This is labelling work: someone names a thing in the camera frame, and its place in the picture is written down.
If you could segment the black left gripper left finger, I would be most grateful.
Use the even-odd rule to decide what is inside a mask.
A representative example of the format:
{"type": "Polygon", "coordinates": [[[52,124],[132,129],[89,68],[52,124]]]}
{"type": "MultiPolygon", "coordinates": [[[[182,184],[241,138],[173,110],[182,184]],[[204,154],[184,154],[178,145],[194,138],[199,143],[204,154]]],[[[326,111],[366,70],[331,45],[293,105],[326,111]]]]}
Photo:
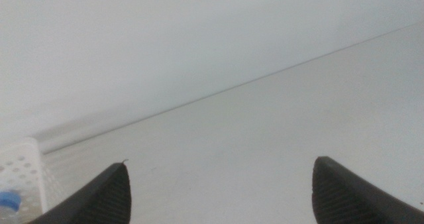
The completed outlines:
{"type": "Polygon", "coordinates": [[[129,173],[118,162],[30,224],[129,224],[131,203],[129,173]]]}

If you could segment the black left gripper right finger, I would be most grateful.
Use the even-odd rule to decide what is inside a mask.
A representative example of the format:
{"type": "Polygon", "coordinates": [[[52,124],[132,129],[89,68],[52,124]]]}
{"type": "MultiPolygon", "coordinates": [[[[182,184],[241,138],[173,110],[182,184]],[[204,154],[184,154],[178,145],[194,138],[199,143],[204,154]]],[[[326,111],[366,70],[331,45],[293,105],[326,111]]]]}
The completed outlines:
{"type": "Polygon", "coordinates": [[[423,224],[423,212],[328,156],[314,162],[312,208],[318,223],[423,224]]]}

